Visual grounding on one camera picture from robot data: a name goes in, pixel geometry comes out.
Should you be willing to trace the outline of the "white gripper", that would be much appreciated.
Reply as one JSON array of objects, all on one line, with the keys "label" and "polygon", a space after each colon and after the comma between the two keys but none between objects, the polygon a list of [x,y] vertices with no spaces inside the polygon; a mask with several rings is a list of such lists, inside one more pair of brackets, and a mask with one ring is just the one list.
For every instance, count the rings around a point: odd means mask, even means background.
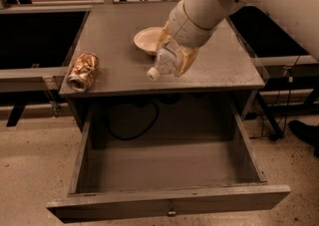
[{"label": "white gripper", "polygon": [[192,16],[186,12],[184,1],[180,1],[170,11],[168,21],[160,29],[157,39],[157,54],[167,49],[171,39],[173,42],[173,53],[175,55],[176,77],[182,76],[194,63],[203,46],[211,37],[216,23],[210,17]]}]

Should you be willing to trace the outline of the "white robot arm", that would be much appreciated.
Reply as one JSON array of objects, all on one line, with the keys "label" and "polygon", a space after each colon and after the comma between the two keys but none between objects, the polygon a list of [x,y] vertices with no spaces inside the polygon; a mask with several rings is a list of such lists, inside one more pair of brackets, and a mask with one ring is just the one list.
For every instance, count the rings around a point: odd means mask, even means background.
[{"label": "white robot arm", "polygon": [[181,0],[170,11],[158,39],[158,49],[175,41],[177,66],[183,75],[195,61],[198,49],[206,44],[216,26],[226,17],[249,4],[269,16],[312,57],[319,59],[319,0]]}]

